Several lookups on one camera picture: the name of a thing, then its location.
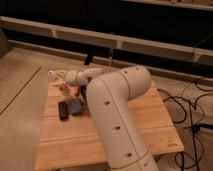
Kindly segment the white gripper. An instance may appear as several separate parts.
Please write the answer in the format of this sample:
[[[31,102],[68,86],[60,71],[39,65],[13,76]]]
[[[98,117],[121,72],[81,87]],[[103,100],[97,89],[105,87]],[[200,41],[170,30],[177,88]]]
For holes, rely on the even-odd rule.
[[[49,76],[50,82],[53,84],[62,84],[62,83],[68,82],[68,79],[67,79],[68,71],[67,70],[50,70],[48,72],[48,76]],[[70,93],[70,88],[66,84],[60,85],[59,90],[63,94]]]

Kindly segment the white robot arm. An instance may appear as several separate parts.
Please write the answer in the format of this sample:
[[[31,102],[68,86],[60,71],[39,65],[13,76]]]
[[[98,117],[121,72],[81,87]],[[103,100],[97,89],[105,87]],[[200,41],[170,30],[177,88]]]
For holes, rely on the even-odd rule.
[[[132,118],[128,102],[145,94],[152,83],[139,65],[106,73],[101,68],[53,70],[51,84],[67,94],[72,86],[86,88],[86,102],[111,171],[159,171]]]

